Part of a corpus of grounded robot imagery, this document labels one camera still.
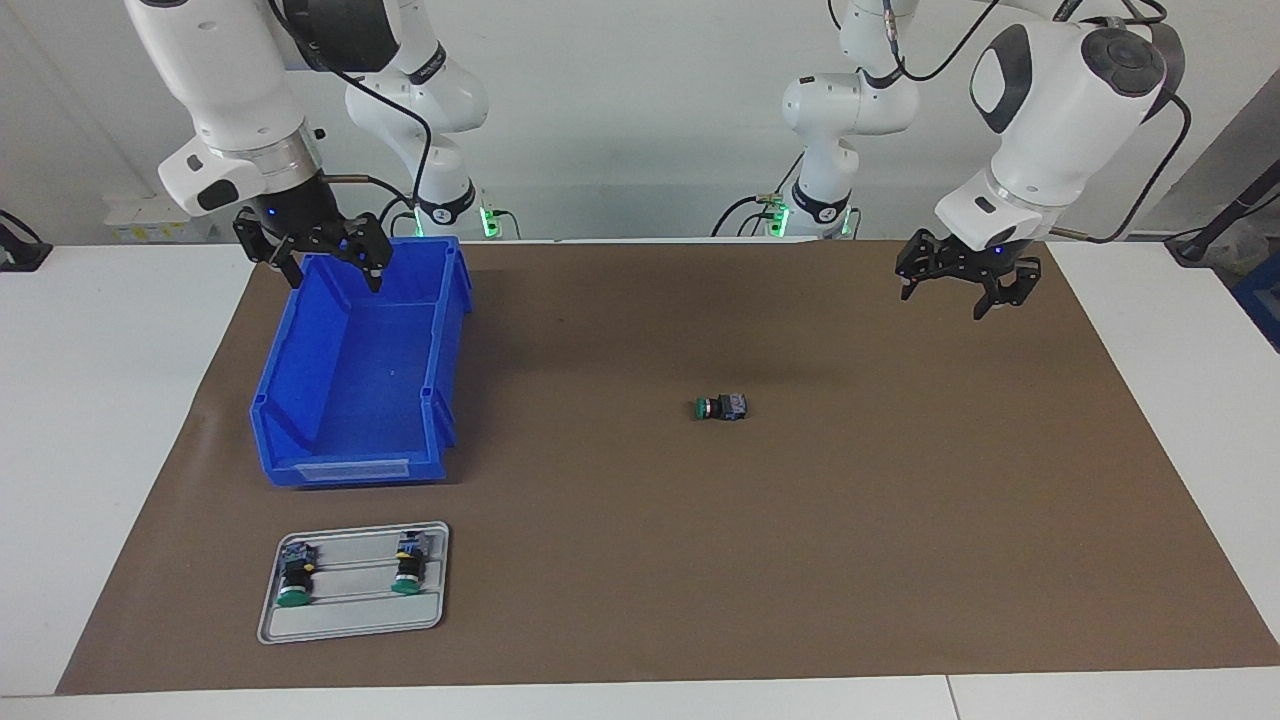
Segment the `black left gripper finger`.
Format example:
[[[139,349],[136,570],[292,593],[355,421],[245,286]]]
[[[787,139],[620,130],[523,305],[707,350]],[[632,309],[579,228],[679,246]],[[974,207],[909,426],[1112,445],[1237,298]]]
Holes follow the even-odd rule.
[[[895,274],[902,283],[901,300],[909,300],[922,282],[954,277],[956,241],[955,234],[938,237],[931,231],[918,231],[902,246],[895,264]]]
[[[996,258],[996,263],[978,270],[983,296],[973,307],[973,319],[982,320],[992,309],[1021,306],[1042,275],[1039,258]]]

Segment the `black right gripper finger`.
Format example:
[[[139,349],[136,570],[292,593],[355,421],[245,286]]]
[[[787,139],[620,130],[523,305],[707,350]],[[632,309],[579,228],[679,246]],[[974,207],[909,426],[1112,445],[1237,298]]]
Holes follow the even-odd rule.
[[[369,290],[378,293],[394,252],[378,217],[366,211],[342,219],[334,233],[334,256],[356,266]]]
[[[252,208],[242,208],[233,220],[233,231],[248,260],[266,264],[278,272],[292,290],[303,283],[303,273],[287,240],[273,240]]]

